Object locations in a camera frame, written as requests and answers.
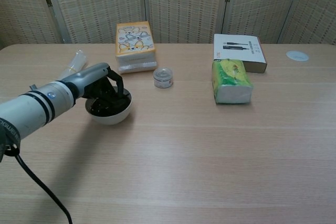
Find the black cable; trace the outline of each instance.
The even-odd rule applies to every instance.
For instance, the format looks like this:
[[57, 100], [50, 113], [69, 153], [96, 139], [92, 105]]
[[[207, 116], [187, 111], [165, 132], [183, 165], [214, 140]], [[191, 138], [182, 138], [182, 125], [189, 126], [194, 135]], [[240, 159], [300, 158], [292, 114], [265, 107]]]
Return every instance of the black cable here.
[[56, 195], [32, 172], [32, 170], [29, 169], [29, 167], [25, 164], [19, 154], [16, 155], [15, 158], [22, 167], [22, 169], [25, 170], [25, 172], [33, 179], [33, 181], [35, 181], [52, 198], [52, 200], [59, 206], [59, 208], [62, 209], [62, 211], [68, 218], [69, 224], [72, 224], [72, 219], [69, 211], [56, 197]]

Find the tissue pack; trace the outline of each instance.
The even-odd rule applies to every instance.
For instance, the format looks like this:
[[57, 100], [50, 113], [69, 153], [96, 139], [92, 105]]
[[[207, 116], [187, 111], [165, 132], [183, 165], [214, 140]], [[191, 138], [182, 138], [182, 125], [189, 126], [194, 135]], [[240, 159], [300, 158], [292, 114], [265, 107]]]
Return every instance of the tissue pack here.
[[253, 85], [240, 60], [214, 60], [212, 84], [216, 103], [248, 103]]
[[120, 73], [156, 68], [155, 47], [147, 21], [117, 24], [115, 40]]

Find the wooden table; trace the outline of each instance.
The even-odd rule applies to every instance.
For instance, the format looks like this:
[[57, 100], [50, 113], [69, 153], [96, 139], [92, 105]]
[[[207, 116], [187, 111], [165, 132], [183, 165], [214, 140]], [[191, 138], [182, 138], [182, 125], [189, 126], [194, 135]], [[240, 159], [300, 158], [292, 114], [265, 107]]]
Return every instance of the wooden table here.
[[[58, 77], [81, 48], [116, 67], [114, 45], [14, 45], [0, 51], [0, 102]], [[157, 45], [174, 85], [124, 75], [134, 98], [117, 126], [84, 99], [22, 141], [22, 158], [75, 224], [336, 223], [336, 47], [263, 45], [249, 105], [216, 105], [212, 45]], [[288, 50], [306, 52], [297, 62]], [[67, 223], [14, 158], [0, 164], [0, 222]]]

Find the cardboard box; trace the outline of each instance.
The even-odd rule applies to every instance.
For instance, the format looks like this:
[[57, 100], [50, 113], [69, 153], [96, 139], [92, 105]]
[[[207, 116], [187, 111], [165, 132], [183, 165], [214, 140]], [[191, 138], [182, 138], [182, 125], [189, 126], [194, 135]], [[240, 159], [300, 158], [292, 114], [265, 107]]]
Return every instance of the cardboard box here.
[[258, 37], [215, 34], [214, 60], [241, 60], [246, 72], [264, 73], [267, 61]]
[[120, 73], [156, 69], [155, 47], [147, 21], [117, 24], [115, 40]]

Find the black contents in bowl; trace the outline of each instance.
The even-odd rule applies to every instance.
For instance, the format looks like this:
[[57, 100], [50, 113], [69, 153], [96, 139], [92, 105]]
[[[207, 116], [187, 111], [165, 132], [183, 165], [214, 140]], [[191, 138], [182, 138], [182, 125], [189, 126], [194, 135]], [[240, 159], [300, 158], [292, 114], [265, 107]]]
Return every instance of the black contents in bowl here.
[[116, 115], [130, 105], [131, 99], [131, 94], [126, 89], [124, 89], [122, 98], [119, 98], [117, 94], [111, 96], [109, 100], [96, 98], [89, 107], [89, 113], [100, 117]]

